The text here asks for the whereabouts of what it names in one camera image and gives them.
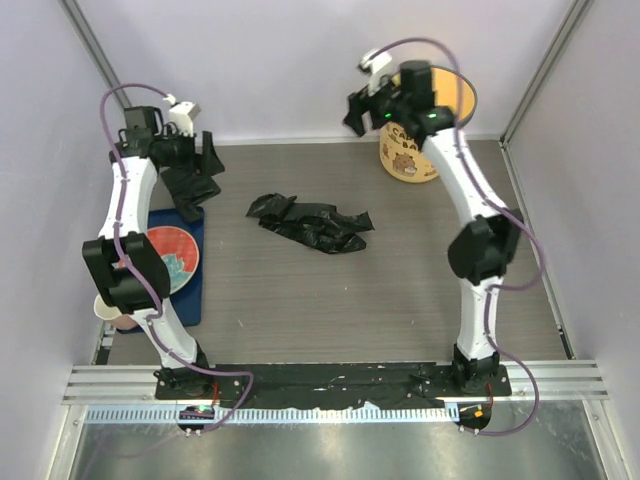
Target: white paper cup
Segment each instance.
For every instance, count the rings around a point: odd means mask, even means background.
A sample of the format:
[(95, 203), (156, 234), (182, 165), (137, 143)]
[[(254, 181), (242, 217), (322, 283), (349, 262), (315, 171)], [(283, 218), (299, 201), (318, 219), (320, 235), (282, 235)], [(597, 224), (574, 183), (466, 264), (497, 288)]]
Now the white paper cup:
[(129, 315), (123, 315), (118, 307), (107, 306), (100, 295), (96, 295), (96, 299), (93, 301), (93, 313), (99, 319), (109, 322), (120, 330), (131, 330), (138, 326), (133, 318)]

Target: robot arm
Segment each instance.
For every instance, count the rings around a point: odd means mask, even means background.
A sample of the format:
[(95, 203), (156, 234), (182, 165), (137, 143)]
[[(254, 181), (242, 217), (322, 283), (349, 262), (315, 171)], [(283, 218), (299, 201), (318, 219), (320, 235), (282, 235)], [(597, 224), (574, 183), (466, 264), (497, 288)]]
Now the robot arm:
[[(107, 218), (98, 238), (83, 244), (82, 253), (104, 302), (133, 318), (158, 351), (162, 369), (156, 376), (160, 384), (184, 390), (185, 386), (193, 387), (194, 382), (203, 382), (156, 343), (146, 320), (156, 311), (153, 300), (133, 274), (118, 263), (114, 242), (114, 223), (121, 208), (119, 235), (123, 250), (162, 301), (163, 315), (153, 322), (157, 338), (188, 363), (208, 368), (206, 357), (182, 326), (171, 304), (169, 272), (146, 233), (151, 192), (161, 168), (179, 169), (186, 178), (193, 175), (195, 181), (202, 183), (213, 182), (207, 174), (219, 173), (224, 167), (215, 154), (209, 132), (203, 134), (203, 154), (195, 153), (193, 120), (199, 107), (191, 102), (176, 103), (173, 97), (167, 100), (172, 105), (167, 124), (156, 108), (134, 107), (125, 111), (126, 128), (119, 132), (117, 147), (126, 183), (122, 181), (120, 165), (112, 156), (113, 190)], [(119, 205), (123, 188), (126, 195), (123, 205)]]
[[(430, 64), (404, 62), (400, 66), (400, 84), (396, 85), (392, 80), (391, 56), (385, 52), (370, 60), (371, 55), (371, 52), (365, 55), (359, 65), (369, 75), (369, 83), (349, 96), (349, 113), (344, 123), (360, 136), (365, 133), (362, 121), (365, 113), (369, 113), (374, 129), (389, 121), (400, 124), (440, 173), (462, 226), (448, 250), (449, 264), (460, 279), (462, 291), (462, 319), (453, 363), (459, 383), (474, 389), (485, 385), (498, 369), (499, 354), (486, 334), (495, 331), (495, 300), (490, 303), (487, 326), (484, 310), (488, 287), (502, 283), (520, 231), (483, 200), (464, 169), (453, 128), (455, 117), (448, 107), (435, 105)], [(475, 162), (463, 132), (458, 132), (458, 141), (487, 198), (504, 207)], [(520, 217), (517, 211), (511, 213)]]

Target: blue tray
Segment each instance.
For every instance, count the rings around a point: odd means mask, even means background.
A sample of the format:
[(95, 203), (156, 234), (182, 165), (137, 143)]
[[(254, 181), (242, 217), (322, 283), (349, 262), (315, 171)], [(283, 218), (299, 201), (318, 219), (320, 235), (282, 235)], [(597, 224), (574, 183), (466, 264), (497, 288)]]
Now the blue tray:
[[(196, 223), (185, 223), (178, 211), (174, 208), (149, 212), (149, 228), (152, 227), (178, 227), (189, 232), (200, 251), (200, 261), (196, 267), (196, 273), (191, 280), (179, 291), (171, 295), (171, 303), (178, 314), (180, 322), (185, 327), (198, 325), (202, 320), (202, 258), (204, 257), (204, 218)], [(118, 330), (120, 333), (142, 332), (140, 327), (131, 330)]]

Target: cable connector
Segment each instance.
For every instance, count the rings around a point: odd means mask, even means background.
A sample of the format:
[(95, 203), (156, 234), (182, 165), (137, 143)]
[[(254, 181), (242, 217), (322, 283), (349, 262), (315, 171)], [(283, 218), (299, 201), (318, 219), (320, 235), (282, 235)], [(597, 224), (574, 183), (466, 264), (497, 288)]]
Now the cable connector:
[(176, 97), (174, 97), (170, 93), (166, 97), (164, 97), (162, 100), (164, 102), (167, 102), (171, 107), (173, 107), (176, 103), (178, 103), (178, 100), (176, 99)]
[(169, 109), (169, 122), (176, 125), (181, 135), (193, 137), (193, 121), (199, 113), (197, 103), (180, 102)]

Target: plate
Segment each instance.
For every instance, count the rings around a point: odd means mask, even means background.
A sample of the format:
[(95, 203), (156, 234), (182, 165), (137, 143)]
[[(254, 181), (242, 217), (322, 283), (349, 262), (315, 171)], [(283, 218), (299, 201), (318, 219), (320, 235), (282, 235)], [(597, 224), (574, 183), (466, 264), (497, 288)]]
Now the plate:
[(178, 227), (154, 227), (147, 237), (169, 270), (171, 294), (184, 287), (198, 269), (200, 251), (189, 232)]

